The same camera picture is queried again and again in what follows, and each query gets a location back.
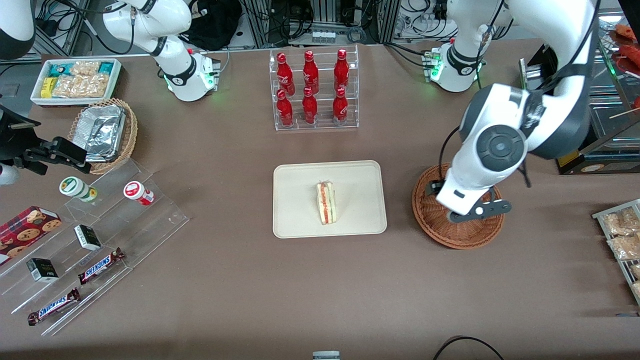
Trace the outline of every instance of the clear acrylic rack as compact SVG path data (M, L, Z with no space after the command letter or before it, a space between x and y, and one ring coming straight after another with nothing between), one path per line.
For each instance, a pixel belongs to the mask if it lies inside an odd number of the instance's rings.
M333 100L335 98L333 68L337 61L339 49L345 49L347 51L347 62L349 63L349 85L346 88L345 94L349 106L347 107L347 121L342 126L336 126L333 123ZM318 119L314 125L309 125L305 122L304 111L302 109L302 99L304 98L303 89L305 88L302 69L305 66L306 50L314 52L314 59L318 65L320 78L320 91L315 95L318 103ZM276 102L278 100L276 92L280 88L277 75L278 62L275 60L278 53L284 53L287 56L287 63L293 71L293 83L296 86L295 94L289 97L289 101L291 101L293 107L292 127L282 126L276 108ZM358 47L355 45L306 48L290 47L271 50L269 53L269 78L271 80L271 102L273 103L273 118L276 130L348 129L358 127L360 123L358 107L358 99L360 97L359 66Z
M124 197L124 185L133 180L153 191L155 200L151 205L142 206ZM60 331L189 221L157 187L152 174L131 159L101 176L92 186L98 190L96 199L68 201L56 211L63 221L57 230L0 268L1 298L12 314L24 318L25 324L30 313L78 288L80 302L68 305L34 327L43 336ZM99 250L91 252L80 246L74 232L78 224L93 228L102 244ZM80 285L78 274L118 247L125 258ZM50 284L35 282L26 265L30 258L51 260L59 279Z

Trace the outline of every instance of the black box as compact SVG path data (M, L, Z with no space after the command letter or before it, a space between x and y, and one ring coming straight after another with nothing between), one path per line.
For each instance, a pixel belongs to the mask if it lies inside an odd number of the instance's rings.
M96 251L100 249L100 246L102 246L92 227L88 227L87 225L78 225L74 230L76 231L78 241L80 241L80 246L85 249Z
M27 267L35 281L54 282L58 280L56 269L53 268L51 261L47 259L31 258L27 261Z

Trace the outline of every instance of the coca-cola bottle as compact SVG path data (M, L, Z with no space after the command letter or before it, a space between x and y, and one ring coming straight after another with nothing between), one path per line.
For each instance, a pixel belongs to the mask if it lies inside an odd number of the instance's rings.
M287 94L285 94L284 90L278 89L276 95L278 96L276 108L278 108L278 116L280 117L280 122L284 127L292 127L293 108L291 107L291 103L287 99Z
M320 79L318 76L318 65L314 61L314 52L305 51L305 67L302 69L305 77L305 86L309 86L314 94L320 91Z
M347 63L347 51L338 50L338 61L333 68L333 87L336 91L340 87L347 88L349 85L349 63Z
M349 102L344 97L344 88L338 88L333 100L333 123L336 126L342 126L347 122L347 106Z
M276 55L278 60L278 82L280 88L287 92L288 96L293 96L296 93L296 86L293 85L293 71L287 63L287 56L284 53L278 53Z
M311 87L305 87L305 98L302 99L302 108L305 110L305 122L309 125L316 123L318 117L318 102L314 97Z

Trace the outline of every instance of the snack box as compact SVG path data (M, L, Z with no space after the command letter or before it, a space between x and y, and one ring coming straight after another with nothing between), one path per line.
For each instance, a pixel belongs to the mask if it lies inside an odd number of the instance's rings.
M58 214L31 206L0 225L0 266L62 224Z
M42 90L42 84L44 83L44 79L49 75L49 71L52 66L62 65L73 63L75 61L99 61L102 63L113 63L113 68L111 69L111 73L109 74L109 82L107 83L107 89L104 91L104 96L102 97L79 97L76 99L60 99L60 98L44 98L40 96L40 91ZM99 101L105 101L111 98L113 94L113 90L116 87L116 83L118 82L118 76L120 75L121 64L118 60L114 58L76 58L76 59L55 59L55 60L47 60L42 65L42 69L40 69L40 75L38 75L38 80L36 81L36 85L33 87L33 91L31 92L31 101L34 104L40 105L43 108L66 108L73 106L84 106L88 104L93 104Z

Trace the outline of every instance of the wicker basket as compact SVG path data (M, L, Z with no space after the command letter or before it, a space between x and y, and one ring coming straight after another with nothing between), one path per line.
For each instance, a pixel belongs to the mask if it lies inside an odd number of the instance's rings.
M443 172L448 168L449 164L442 164ZM422 230L435 241L454 249L475 249L493 240L502 229L504 214L460 224L450 222L447 218L449 210L437 202L435 196L427 196L424 193L430 181L439 179L440 174L436 165L422 173L413 189L411 199L413 214ZM497 199L502 198L498 188L495 188L495 196ZM489 201L491 195L486 193L482 199Z
M111 98L106 101L96 102L95 104L89 105L91 106L107 106L107 105L118 105L124 108L127 112L127 116L125 118L124 131L122 133L122 142L120 143L120 155L116 160L110 163L91 163L91 174L93 175L102 175L107 171L111 170L117 164L123 162L128 159L133 152L133 148L136 145L136 135L138 135L138 120L136 119L136 114L131 111L129 105L126 102ZM76 126L78 124L78 120L80 119L80 114L76 116L76 120L73 125L71 125L71 130L69 131L69 135L67 139L71 141L73 139L74 134L76 133Z

